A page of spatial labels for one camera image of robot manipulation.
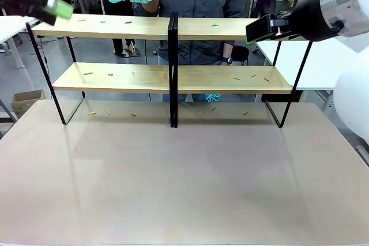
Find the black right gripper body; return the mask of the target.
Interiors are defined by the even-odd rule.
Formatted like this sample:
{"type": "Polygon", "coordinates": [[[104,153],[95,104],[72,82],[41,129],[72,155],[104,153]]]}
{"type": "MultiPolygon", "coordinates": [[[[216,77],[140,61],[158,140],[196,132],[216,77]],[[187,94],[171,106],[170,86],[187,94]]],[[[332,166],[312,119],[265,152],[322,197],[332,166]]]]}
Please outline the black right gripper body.
{"type": "Polygon", "coordinates": [[[320,0],[294,0],[294,6],[288,18],[291,37],[303,37],[318,42],[338,35],[340,24],[333,27],[326,23],[320,0]]]}

